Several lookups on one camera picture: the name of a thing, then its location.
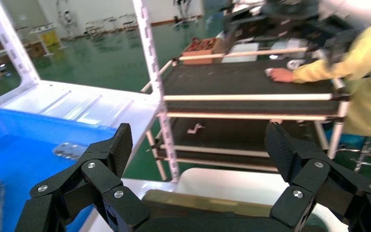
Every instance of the blue plastic bin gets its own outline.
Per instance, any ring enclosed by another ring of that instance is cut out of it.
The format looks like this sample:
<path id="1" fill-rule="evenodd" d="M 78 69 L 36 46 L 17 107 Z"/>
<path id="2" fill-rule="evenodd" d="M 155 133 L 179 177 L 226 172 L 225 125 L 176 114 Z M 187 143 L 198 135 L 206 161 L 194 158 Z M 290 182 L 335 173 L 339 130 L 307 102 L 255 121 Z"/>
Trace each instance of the blue plastic bin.
<path id="1" fill-rule="evenodd" d="M 0 180 L 5 188 L 3 231 L 12 232 L 30 189 L 75 162 L 52 150 L 63 142 L 88 146 L 111 138 L 116 129 L 0 109 Z M 77 232 L 92 207 L 80 212 L 68 232 Z"/>

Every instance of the hand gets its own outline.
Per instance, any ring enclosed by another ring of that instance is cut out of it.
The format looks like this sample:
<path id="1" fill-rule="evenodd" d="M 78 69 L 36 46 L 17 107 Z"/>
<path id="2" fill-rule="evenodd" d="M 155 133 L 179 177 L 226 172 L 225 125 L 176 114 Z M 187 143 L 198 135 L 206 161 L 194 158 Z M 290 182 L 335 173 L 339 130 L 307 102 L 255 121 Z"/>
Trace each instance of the hand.
<path id="1" fill-rule="evenodd" d="M 271 71 L 271 78 L 276 82 L 290 83 L 294 81 L 294 74 L 287 69 L 273 69 Z"/>

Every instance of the yellow shirt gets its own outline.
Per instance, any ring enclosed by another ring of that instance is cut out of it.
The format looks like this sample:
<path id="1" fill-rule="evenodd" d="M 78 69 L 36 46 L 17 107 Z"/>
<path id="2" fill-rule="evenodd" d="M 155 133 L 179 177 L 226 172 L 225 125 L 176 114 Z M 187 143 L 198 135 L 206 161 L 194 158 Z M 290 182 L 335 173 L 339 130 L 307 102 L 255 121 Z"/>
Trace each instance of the yellow shirt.
<path id="1" fill-rule="evenodd" d="M 314 82 L 344 77 L 352 94 L 349 113 L 345 120 L 345 133 L 371 136 L 371 27 L 354 41 L 343 61 L 326 68 L 324 60 L 304 65 L 294 71 L 294 82 Z"/>

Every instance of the yellow sleeve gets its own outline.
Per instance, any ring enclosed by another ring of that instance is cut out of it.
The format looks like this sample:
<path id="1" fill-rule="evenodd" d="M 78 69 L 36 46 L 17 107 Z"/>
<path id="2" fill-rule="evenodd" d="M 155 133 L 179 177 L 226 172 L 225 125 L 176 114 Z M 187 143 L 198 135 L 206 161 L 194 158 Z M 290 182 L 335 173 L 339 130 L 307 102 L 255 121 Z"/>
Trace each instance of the yellow sleeve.
<path id="1" fill-rule="evenodd" d="M 371 71 L 371 27 L 361 33 L 353 42 L 350 51 L 345 54 L 343 61 L 327 69 L 324 60 L 318 60 L 296 69 L 294 82 L 314 82 L 319 80 L 345 77 L 359 79 Z"/>

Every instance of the green epoxy floor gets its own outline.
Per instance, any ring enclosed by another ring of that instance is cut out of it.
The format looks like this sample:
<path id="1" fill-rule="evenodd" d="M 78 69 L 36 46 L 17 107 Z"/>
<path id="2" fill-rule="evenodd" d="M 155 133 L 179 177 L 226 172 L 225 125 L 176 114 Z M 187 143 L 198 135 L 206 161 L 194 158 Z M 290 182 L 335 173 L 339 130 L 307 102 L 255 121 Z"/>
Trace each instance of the green epoxy floor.
<path id="1" fill-rule="evenodd" d="M 210 23 L 207 23 L 206 19 L 201 19 L 197 24 L 191 23 L 188 27 L 178 29 L 172 28 L 171 25 L 153 27 L 160 67 L 171 58 L 179 56 L 192 37 L 216 36 L 222 30 L 222 24 L 222 18 L 217 17 Z M 78 39 L 65 44 L 67 48 L 64 50 L 51 47 L 50 50 L 55 53 L 52 57 L 33 60 L 42 79 L 136 92 L 148 82 L 148 72 L 139 37 L 129 39 L 124 32 L 121 32 L 106 35 L 104 40 L 97 43 L 88 39 Z M 8 71 L 9 74 L 0 79 L 0 96 L 20 84 L 20 77 L 13 66 L 8 65 Z M 158 123 L 152 129 L 155 135 L 159 129 Z M 126 170 L 126 178 L 161 180 L 155 160 L 152 153 L 147 151 L 148 149 L 149 144 L 144 141 Z M 349 161 L 350 156 L 338 154 L 336 160 L 352 169 L 354 165 Z M 169 175 L 166 162 L 164 167 Z M 192 167 L 207 166 L 180 164 L 181 171 Z M 371 167 L 363 167 L 361 173 L 371 177 Z"/>

